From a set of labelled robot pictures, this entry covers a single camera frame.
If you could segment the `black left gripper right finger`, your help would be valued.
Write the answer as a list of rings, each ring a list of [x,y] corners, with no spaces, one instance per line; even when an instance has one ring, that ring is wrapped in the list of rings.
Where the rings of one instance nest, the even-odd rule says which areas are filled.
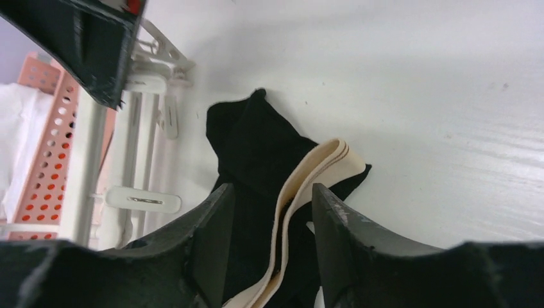
[[[312,188],[326,307],[542,307],[543,243],[442,250],[392,232]]]

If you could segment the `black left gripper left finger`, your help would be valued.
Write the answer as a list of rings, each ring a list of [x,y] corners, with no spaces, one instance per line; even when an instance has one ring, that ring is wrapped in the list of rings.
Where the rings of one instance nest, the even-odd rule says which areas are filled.
[[[2,307],[221,307],[235,190],[124,248],[66,240],[1,243]]]

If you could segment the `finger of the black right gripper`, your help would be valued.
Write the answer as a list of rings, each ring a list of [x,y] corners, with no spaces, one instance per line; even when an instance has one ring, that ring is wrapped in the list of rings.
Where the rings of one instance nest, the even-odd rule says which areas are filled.
[[[1,1],[1,17],[118,109],[146,1]]]

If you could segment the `white clip hanger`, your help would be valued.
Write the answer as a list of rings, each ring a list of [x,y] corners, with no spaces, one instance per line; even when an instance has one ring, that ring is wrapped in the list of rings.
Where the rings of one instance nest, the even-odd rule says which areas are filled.
[[[102,107],[80,87],[60,225],[54,239],[90,248],[120,248],[140,238],[149,212],[174,214],[175,194],[149,189],[155,131],[178,136],[173,85],[186,84],[194,62],[151,22],[141,28],[123,92],[123,107]]]

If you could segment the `pink basket with white cloth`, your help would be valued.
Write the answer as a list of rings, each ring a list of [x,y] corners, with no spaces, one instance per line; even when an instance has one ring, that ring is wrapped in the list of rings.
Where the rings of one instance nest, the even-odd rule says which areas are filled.
[[[15,193],[15,214],[3,236],[11,241],[54,239],[62,216],[69,159],[78,111],[79,84],[47,55],[30,53],[17,80],[27,89],[52,95],[45,121],[32,120],[37,147],[30,150],[30,166],[22,189]]]

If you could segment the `black underwear beige waistband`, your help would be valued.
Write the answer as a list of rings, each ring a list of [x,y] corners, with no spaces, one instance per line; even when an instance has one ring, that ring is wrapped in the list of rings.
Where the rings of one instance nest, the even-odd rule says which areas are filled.
[[[321,287],[312,229],[312,186],[345,200],[371,166],[346,141],[300,135],[264,89],[207,112],[216,185],[232,184],[235,211],[223,305],[313,307]]]

